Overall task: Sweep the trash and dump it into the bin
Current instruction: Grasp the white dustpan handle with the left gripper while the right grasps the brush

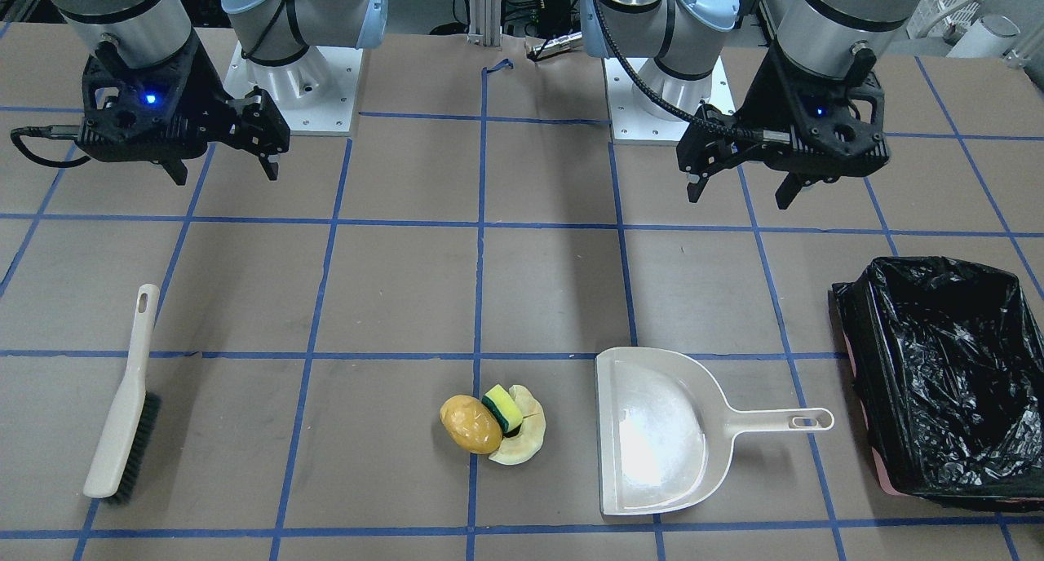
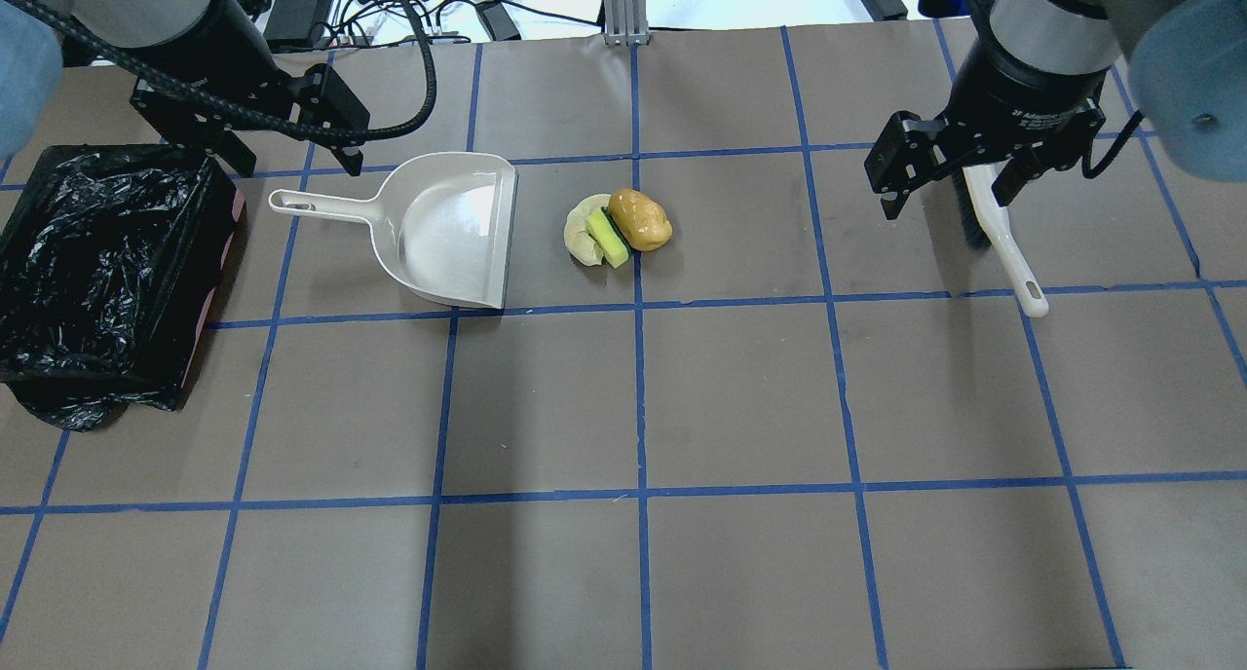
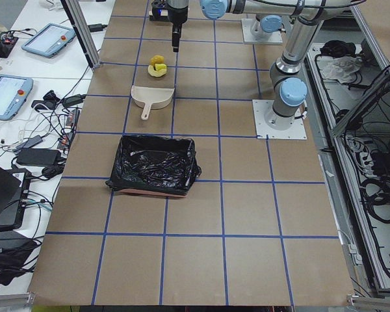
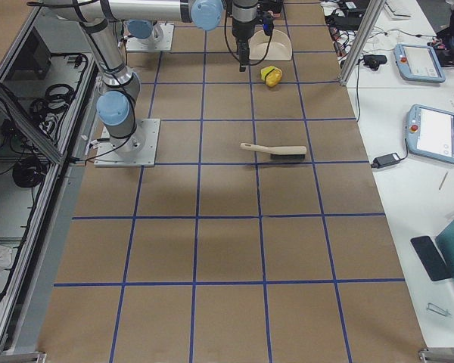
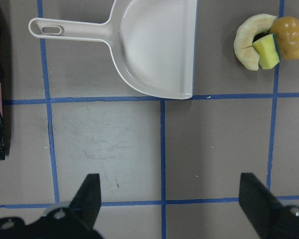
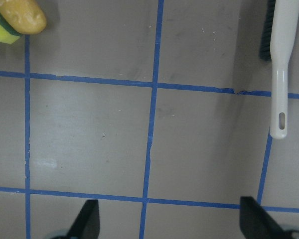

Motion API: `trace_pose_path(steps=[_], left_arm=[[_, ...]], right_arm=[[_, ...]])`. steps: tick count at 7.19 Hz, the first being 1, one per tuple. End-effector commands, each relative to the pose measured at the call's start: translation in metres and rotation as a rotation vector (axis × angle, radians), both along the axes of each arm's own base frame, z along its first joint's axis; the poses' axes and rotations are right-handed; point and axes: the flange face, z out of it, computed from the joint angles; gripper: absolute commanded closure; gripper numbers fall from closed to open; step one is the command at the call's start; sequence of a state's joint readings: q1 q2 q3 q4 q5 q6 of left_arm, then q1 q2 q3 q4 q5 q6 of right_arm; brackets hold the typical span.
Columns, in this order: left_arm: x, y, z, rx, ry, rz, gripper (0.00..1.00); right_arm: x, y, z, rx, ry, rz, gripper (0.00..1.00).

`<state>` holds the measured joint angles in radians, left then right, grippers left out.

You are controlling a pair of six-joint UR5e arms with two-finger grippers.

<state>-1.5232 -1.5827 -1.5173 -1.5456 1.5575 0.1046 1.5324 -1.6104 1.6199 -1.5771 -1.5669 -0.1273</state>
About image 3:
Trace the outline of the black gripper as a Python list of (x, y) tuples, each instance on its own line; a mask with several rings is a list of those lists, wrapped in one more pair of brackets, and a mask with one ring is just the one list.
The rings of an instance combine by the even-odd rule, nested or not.
[(179, 52), (181, 38), (181, 25), (187, 21), (189, 11), (188, 0), (167, 0), (168, 20), (172, 23), (172, 49), (174, 53)]

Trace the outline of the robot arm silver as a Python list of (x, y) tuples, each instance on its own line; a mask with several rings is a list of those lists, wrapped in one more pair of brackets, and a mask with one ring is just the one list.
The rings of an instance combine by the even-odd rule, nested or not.
[(203, 15), (210, 20), (217, 20), (229, 13), (274, 14), (294, 18), (283, 53), (270, 70), (276, 102), (281, 100), (281, 83), (289, 77), (296, 77), (323, 21), (358, 4), (359, 1), (200, 1)]
[[(241, 14), (246, 6), (246, 1), (200, 1), (203, 15), (210, 20), (217, 20), (225, 13)], [(189, 11), (188, 1), (166, 1), (165, 8), (168, 11), (168, 21), (172, 23), (172, 48), (174, 53), (179, 52), (182, 25), (187, 21)], [(281, 27), (281, 18), (277, 15), (256, 17), (253, 23), (252, 34), (271, 34)]]

